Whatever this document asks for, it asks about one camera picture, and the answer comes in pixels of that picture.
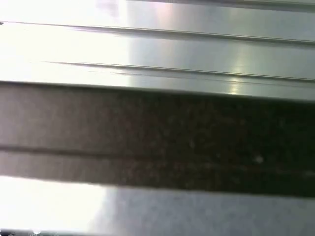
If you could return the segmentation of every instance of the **aluminum rail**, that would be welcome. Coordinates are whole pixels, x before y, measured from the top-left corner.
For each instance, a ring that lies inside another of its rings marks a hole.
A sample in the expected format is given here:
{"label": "aluminum rail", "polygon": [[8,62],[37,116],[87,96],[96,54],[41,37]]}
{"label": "aluminum rail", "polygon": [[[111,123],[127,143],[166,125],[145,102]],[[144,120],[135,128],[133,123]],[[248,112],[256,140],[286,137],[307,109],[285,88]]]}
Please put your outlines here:
{"label": "aluminum rail", "polygon": [[127,0],[0,3],[2,81],[314,100],[312,11]]}
{"label": "aluminum rail", "polygon": [[315,201],[0,177],[0,229],[58,235],[312,236]]}

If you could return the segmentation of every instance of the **metal rail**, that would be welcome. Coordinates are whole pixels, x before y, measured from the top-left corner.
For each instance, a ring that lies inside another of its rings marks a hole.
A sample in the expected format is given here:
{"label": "metal rail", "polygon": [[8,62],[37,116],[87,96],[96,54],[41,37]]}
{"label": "metal rail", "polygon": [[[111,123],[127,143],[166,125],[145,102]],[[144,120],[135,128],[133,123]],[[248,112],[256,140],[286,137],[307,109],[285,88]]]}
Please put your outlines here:
{"label": "metal rail", "polygon": [[3,81],[314,99],[313,12],[127,0],[0,4]]}
{"label": "metal rail", "polygon": [[311,236],[315,230],[314,200],[10,177],[0,177],[0,186],[6,186],[2,230],[115,236]]}

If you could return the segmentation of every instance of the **metal track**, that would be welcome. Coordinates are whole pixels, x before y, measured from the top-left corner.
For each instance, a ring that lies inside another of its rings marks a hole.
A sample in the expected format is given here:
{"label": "metal track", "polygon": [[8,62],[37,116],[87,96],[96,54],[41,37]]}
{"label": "metal track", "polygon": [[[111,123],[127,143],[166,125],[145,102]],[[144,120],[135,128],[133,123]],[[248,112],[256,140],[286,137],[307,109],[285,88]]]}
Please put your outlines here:
{"label": "metal track", "polygon": [[0,177],[2,230],[70,235],[311,236],[315,202]]}
{"label": "metal track", "polygon": [[315,13],[255,2],[1,0],[0,78],[315,100]]}

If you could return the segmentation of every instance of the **dark strip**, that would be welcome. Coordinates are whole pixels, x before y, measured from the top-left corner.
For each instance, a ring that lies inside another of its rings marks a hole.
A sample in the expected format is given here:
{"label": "dark strip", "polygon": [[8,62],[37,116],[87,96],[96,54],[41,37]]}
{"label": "dark strip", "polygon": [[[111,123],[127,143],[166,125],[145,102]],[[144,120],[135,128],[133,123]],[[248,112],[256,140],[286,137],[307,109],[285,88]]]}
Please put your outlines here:
{"label": "dark strip", "polygon": [[314,108],[1,84],[0,175],[313,197]]}

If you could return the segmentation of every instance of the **reflective metal panel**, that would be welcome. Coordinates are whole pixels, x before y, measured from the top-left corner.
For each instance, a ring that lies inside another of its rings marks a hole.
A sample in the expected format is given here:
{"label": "reflective metal panel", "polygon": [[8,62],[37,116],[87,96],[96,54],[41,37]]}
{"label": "reflective metal panel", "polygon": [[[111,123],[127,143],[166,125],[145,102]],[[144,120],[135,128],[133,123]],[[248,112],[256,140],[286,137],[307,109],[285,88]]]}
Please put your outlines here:
{"label": "reflective metal panel", "polygon": [[310,12],[128,0],[0,0],[0,5],[0,21],[315,41]]}
{"label": "reflective metal panel", "polygon": [[34,28],[3,27],[0,60],[13,57],[30,61],[315,78],[315,48],[308,46]]}
{"label": "reflective metal panel", "polygon": [[89,235],[312,236],[314,200],[0,177],[2,229]]}

